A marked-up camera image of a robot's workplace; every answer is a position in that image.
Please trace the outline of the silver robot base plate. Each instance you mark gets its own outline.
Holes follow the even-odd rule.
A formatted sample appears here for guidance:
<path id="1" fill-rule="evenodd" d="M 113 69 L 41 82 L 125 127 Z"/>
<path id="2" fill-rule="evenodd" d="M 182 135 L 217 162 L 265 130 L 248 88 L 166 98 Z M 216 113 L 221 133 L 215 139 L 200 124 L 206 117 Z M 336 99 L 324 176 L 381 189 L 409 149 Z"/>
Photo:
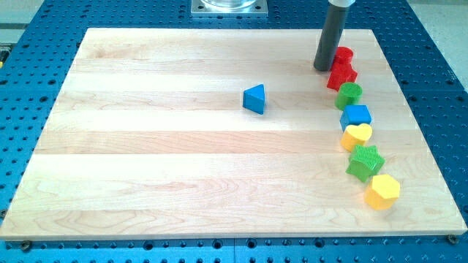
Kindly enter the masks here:
<path id="1" fill-rule="evenodd" d="M 267 0 L 191 0 L 192 17 L 267 17 Z"/>

